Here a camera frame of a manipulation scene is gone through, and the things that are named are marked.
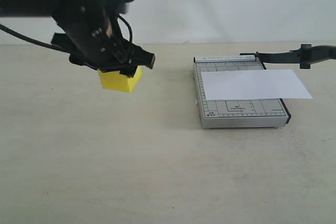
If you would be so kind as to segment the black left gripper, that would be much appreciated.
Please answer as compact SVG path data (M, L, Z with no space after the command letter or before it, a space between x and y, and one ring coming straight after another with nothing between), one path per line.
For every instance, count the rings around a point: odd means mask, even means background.
M53 42L70 51L71 63L103 73L134 77L138 66L153 69L155 54L123 37L120 14L108 13L101 0L60 0L52 13L64 35Z

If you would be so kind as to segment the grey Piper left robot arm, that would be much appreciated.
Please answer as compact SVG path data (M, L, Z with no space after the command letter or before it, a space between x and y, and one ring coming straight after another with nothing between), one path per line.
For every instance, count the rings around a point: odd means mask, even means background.
M48 48L66 52L69 61L103 72L132 75L152 68L155 55L124 38L119 22L134 0L1 0L2 17L52 18L62 33Z

